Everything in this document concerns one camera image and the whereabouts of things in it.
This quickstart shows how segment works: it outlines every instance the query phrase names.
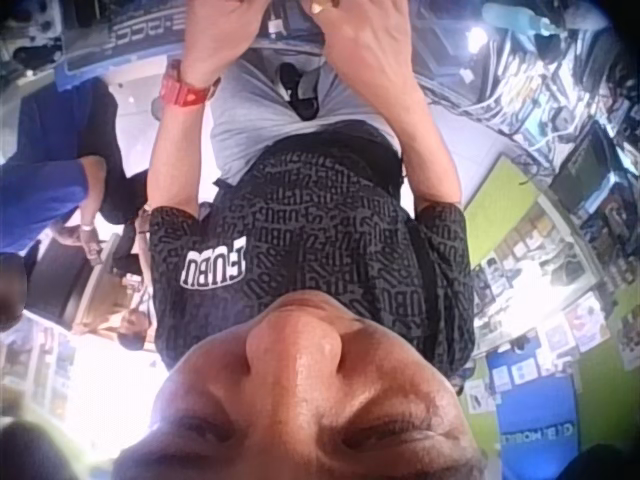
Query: blue sleeve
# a ring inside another ring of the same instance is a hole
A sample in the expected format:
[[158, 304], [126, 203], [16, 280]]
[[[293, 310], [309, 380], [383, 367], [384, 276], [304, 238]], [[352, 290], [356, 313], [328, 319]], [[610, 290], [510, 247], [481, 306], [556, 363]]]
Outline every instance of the blue sleeve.
[[89, 187], [79, 160], [0, 166], [0, 252], [21, 252]]

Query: ring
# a ring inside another ring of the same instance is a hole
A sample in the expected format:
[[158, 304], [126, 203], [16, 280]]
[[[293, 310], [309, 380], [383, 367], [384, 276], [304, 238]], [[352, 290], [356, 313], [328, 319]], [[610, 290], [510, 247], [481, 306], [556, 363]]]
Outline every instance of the ring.
[[337, 2], [334, 0], [314, 0], [311, 2], [311, 13], [318, 15], [325, 8], [335, 7]]

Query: patterned shirt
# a ring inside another ring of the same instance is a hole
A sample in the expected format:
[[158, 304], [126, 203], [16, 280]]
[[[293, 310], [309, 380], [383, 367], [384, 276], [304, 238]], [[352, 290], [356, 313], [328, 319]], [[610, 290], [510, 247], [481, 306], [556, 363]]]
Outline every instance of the patterned shirt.
[[167, 367], [282, 295], [311, 289], [454, 374], [474, 346], [464, 216], [433, 204], [411, 218], [399, 203], [401, 172], [388, 145], [317, 132], [269, 147], [203, 221], [155, 209], [156, 347]]

